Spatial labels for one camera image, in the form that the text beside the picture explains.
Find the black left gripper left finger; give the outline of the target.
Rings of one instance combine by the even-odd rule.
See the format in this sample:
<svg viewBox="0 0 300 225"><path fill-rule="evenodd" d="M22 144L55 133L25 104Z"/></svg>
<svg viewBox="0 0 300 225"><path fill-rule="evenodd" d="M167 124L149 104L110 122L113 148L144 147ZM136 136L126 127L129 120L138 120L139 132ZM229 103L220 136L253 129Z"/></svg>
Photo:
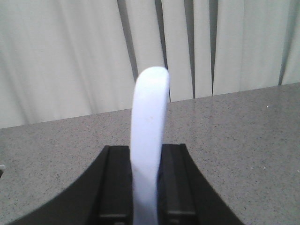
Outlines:
<svg viewBox="0 0 300 225"><path fill-rule="evenodd" d="M14 225L131 225L132 171L128 146L106 145L68 188Z"/></svg>

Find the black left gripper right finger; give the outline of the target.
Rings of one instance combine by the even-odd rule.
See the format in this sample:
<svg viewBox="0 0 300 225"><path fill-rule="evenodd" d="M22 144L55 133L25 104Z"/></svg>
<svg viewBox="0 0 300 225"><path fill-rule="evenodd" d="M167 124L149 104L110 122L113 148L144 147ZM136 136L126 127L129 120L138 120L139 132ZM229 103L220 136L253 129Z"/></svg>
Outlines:
<svg viewBox="0 0 300 225"><path fill-rule="evenodd" d="M185 144L163 144L158 172L160 225L241 225L200 172Z"/></svg>

